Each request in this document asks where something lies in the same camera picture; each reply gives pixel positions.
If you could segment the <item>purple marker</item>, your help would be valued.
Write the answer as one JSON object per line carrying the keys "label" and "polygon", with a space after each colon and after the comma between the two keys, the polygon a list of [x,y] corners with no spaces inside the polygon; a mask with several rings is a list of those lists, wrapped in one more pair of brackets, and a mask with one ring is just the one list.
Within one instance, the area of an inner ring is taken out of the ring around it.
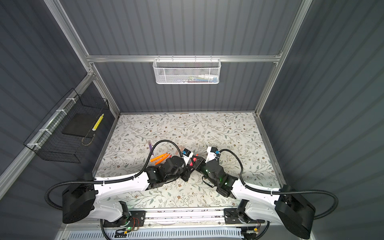
{"label": "purple marker", "polygon": [[151,156],[153,156],[153,145],[152,145],[152,142],[150,140],[148,140],[148,145],[149,145],[149,149],[150,149],[150,153],[151,153]]}

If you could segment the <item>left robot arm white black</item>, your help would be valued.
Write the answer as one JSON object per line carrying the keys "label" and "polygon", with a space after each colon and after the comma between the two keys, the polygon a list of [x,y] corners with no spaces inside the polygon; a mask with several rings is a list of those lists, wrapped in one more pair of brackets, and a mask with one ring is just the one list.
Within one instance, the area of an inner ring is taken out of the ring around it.
{"label": "left robot arm white black", "polygon": [[200,163],[201,160],[192,154],[182,158],[173,156],[141,173],[70,183],[62,193],[63,223],[72,224],[86,218],[122,222],[128,217],[127,204],[123,201],[111,203],[108,198],[157,189],[177,179],[186,182]]}

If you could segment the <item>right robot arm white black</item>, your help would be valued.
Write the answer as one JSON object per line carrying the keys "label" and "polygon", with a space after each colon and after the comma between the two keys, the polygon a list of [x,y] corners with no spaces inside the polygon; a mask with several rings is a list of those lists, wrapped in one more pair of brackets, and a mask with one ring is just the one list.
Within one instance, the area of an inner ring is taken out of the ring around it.
{"label": "right robot arm white black", "polygon": [[199,156],[192,156],[188,167],[202,174],[221,196],[241,201],[237,209],[241,222],[278,223],[299,238],[310,238],[316,208],[301,194],[272,195],[280,189],[264,187],[265,194],[252,191],[239,178],[225,173],[217,161],[207,162]]}

